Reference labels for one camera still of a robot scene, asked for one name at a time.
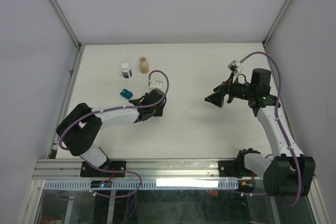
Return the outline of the clear bottle with orange pills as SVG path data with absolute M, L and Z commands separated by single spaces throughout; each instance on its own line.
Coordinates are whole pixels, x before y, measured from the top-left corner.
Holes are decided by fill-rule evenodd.
M 146 74 L 149 72 L 149 64 L 148 64 L 146 57 L 139 58 L 139 67 L 140 67 L 141 73 Z

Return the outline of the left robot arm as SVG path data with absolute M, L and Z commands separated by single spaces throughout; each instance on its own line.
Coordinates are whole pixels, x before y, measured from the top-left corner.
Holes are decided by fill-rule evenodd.
M 57 126 L 60 146 L 83 159 L 81 177 L 124 177 L 126 162 L 112 161 L 94 141 L 100 130 L 161 117 L 166 94 L 159 89 L 130 100 L 124 106 L 94 111 L 86 103 L 78 104 Z

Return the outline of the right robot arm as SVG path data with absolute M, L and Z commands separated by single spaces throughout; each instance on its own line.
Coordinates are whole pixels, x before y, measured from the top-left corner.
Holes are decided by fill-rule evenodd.
M 242 178 L 257 175 L 263 181 L 268 196 L 307 196 L 314 176 L 316 163 L 305 156 L 282 122 L 283 113 L 277 97 L 270 94 L 271 72 L 256 68 L 251 81 L 240 83 L 233 74 L 214 88 L 205 101 L 219 108 L 234 99 L 246 100 L 254 116 L 262 125 L 272 151 L 272 158 L 264 158 L 252 148 L 240 150 L 231 162 L 218 163 L 220 173 Z

